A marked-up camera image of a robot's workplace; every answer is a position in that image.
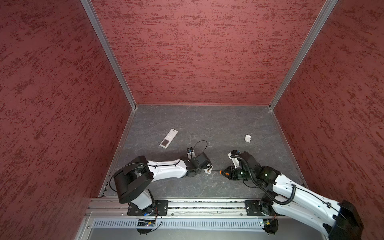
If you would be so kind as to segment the orange black screwdriver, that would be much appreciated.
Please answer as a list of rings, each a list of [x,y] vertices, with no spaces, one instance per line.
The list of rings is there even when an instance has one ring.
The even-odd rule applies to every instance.
[[[228,172],[228,171],[225,171],[225,170],[213,170],[213,172],[217,172],[219,173],[220,175],[223,175],[223,176],[231,176],[231,172]]]

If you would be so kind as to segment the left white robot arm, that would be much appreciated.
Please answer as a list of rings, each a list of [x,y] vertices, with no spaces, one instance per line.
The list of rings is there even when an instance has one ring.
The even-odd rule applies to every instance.
[[[148,189],[151,183],[194,177],[211,169],[212,163],[205,153],[195,156],[192,152],[188,157],[164,162],[149,161],[145,156],[138,156],[117,170],[112,180],[120,204],[133,204],[139,210],[150,213],[156,208],[155,199]]]

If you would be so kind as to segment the white remote with batteries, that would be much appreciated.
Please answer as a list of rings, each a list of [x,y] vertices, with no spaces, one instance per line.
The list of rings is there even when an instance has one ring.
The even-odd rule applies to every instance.
[[[206,174],[211,174],[211,173],[212,173],[212,169],[213,169],[213,167],[210,166],[210,167],[204,169],[204,172],[205,172]]]

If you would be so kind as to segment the white battery cover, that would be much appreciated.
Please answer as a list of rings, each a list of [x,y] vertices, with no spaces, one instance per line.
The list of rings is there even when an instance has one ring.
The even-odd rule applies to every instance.
[[[252,136],[250,135],[245,135],[245,142],[250,143],[252,139]]]

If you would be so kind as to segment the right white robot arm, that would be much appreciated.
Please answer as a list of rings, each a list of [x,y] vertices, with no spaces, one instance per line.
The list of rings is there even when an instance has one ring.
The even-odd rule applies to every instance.
[[[232,181],[251,182],[252,188],[264,193],[259,209],[274,217],[271,221],[274,232],[277,230],[277,217],[282,215],[312,227],[329,240],[362,238],[364,224],[352,203],[321,196],[280,171],[261,166],[247,152],[233,150],[229,158],[233,165],[221,171],[221,175]]]

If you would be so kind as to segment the white remote with screen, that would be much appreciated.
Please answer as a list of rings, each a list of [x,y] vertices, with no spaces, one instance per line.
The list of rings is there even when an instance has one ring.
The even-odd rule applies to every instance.
[[[174,140],[174,138],[176,137],[177,134],[178,134],[177,130],[170,129],[168,134],[165,136],[165,138],[160,143],[160,147],[164,148],[164,149],[167,149],[168,146],[171,144],[171,142]]]

